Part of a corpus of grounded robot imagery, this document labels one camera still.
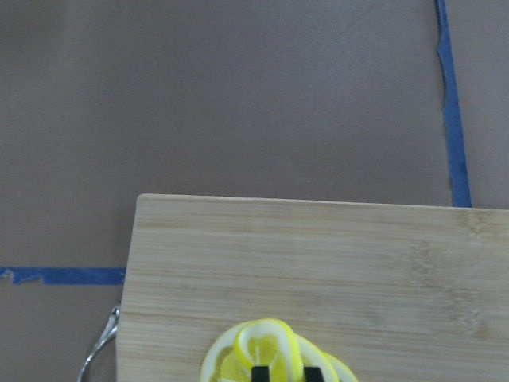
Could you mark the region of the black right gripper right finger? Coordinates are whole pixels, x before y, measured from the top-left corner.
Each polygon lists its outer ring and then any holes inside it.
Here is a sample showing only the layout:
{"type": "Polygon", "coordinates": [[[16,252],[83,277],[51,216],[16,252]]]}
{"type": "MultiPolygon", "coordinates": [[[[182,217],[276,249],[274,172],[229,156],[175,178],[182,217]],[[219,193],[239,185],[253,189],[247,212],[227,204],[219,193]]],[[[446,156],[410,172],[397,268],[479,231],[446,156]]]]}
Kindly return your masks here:
{"type": "Polygon", "coordinates": [[[304,377],[305,382],[323,382],[322,371],[316,366],[305,366],[304,377]]]}

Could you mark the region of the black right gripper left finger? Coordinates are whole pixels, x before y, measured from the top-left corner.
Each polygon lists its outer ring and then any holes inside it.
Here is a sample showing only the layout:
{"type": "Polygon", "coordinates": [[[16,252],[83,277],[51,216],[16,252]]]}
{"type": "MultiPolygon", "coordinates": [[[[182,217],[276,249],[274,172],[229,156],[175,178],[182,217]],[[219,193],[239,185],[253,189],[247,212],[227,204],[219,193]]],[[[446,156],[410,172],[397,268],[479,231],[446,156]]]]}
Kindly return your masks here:
{"type": "Polygon", "coordinates": [[[270,382],[270,368],[257,365],[251,369],[251,382],[270,382]]]}

